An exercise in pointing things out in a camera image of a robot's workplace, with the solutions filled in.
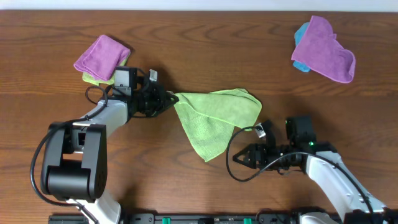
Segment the light green microfiber cloth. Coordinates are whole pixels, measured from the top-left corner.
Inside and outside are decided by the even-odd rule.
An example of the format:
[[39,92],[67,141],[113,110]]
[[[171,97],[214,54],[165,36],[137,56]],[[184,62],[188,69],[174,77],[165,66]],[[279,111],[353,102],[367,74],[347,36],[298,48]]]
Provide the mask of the light green microfiber cloth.
[[262,104],[243,88],[211,93],[177,93],[174,105],[195,152],[206,162],[222,154],[234,128],[252,126]]

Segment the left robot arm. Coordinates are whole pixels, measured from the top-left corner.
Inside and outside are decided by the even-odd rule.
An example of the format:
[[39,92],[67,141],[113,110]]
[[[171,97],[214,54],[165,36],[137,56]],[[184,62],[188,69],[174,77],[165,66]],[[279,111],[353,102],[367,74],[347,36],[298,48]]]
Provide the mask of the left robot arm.
[[179,98],[158,82],[155,70],[117,66],[114,83],[99,90],[101,98],[81,118],[49,126],[30,165],[30,182],[45,202],[75,207],[88,223],[129,223],[120,203],[106,190],[107,140],[132,118],[155,118]]

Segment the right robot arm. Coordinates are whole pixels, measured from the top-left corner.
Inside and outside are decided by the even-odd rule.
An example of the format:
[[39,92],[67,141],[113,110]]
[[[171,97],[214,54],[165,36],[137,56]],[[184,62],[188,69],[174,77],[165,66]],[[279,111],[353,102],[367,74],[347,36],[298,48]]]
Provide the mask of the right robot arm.
[[226,161],[254,169],[245,182],[265,171],[288,175],[293,171],[307,175],[316,183],[335,208],[342,223],[397,223],[397,210],[391,210],[373,196],[345,166],[342,157],[328,141],[318,141],[309,116],[288,117],[285,129],[288,144],[278,146],[272,123],[255,126],[262,144],[247,145]]

